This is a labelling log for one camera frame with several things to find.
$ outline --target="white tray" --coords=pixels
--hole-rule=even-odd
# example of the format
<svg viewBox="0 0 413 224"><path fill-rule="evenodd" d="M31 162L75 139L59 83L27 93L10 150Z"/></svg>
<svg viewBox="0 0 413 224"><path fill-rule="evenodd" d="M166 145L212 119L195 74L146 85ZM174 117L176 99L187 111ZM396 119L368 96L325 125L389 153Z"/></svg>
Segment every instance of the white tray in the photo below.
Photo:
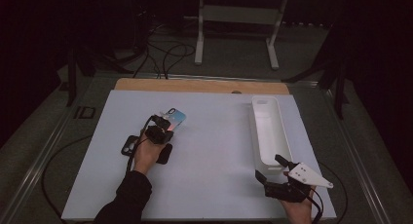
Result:
<svg viewBox="0 0 413 224"><path fill-rule="evenodd" d="M264 175L283 171L276 160L280 154L292 161L282 123L280 107L274 96L254 96L249 115L255 169Z"/></svg>

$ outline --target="black sleeve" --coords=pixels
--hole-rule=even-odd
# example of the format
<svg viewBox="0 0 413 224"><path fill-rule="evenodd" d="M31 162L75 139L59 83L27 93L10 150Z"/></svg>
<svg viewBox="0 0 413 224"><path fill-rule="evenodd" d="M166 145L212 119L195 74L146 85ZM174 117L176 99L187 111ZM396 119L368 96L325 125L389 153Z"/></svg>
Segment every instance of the black sleeve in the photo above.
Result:
<svg viewBox="0 0 413 224"><path fill-rule="evenodd" d="M148 178L138 172L128 172L116 191L113 202L105 205L94 219L95 224L140 223L142 210L152 193Z"/></svg>

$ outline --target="white tabletop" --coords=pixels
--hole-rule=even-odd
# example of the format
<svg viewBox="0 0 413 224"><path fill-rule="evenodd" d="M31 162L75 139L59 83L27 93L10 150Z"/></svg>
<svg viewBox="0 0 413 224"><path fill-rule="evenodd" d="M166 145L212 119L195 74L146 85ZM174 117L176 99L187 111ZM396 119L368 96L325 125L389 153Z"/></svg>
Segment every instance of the white tabletop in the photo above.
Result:
<svg viewBox="0 0 413 224"><path fill-rule="evenodd" d="M285 217L254 176L248 111L252 94L112 91L103 109L62 218L94 219L115 198L128 158L121 148L146 120L176 108L187 119L175 132L166 165L148 174L153 194L145 220L268 220ZM319 166L292 95L276 95L291 155ZM284 176L275 178L286 182ZM335 217L325 188L324 218Z"/></svg>

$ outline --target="table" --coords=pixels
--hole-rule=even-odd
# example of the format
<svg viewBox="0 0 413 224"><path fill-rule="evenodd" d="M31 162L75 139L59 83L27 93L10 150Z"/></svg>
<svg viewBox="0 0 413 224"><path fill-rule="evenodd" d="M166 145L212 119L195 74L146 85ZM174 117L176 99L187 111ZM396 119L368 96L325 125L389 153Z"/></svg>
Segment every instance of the table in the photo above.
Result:
<svg viewBox="0 0 413 224"><path fill-rule="evenodd" d="M195 52L195 64L201 65L203 62L204 51L204 21L225 21L225 22L246 22L269 24L274 26L273 34L266 40L268 55L270 57L271 68L279 69L274 43L282 23L282 15L288 0L282 0L278 9L262 9L262 8L245 8L245 7L229 7L229 6L214 6L204 4L204 0L200 0L199 17L198 17L198 41Z"/></svg>
<svg viewBox="0 0 413 224"><path fill-rule="evenodd" d="M243 94L230 94L232 91ZM94 219L100 208L113 200L128 160L120 153L126 138L138 132L148 116L170 107L186 113L187 120L171 141L174 147L169 162L155 165L148 174L154 193L143 219L284 218L280 203L264 197L262 185L254 178L245 114L254 93L277 94L282 116L288 120L284 127L293 158L319 172L285 84L121 79L107 99L62 218ZM283 176L274 179L285 180ZM318 192L324 201L324 217L335 217L326 189L318 188Z"/></svg>

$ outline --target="white metal stand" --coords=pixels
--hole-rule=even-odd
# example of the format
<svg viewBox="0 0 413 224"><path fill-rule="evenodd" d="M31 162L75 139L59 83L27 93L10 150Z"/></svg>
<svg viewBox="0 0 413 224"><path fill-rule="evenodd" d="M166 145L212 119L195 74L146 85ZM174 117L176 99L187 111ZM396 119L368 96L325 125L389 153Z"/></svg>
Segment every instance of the white metal stand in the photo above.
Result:
<svg viewBox="0 0 413 224"><path fill-rule="evenodd" d="M246 22L269 24L274 26L273 34L270 38L267 38L266 44L268 55L270 57L271 68L275 70L279 69L279 62L277 60L276 50L274 49L274 43L282 23L282 16L285 10L286 2L287 0L282 0L282 3L278 9L262 9L205 5L204 0L200 0L195 64L201 65L203 63L205 20Z"/></svg>

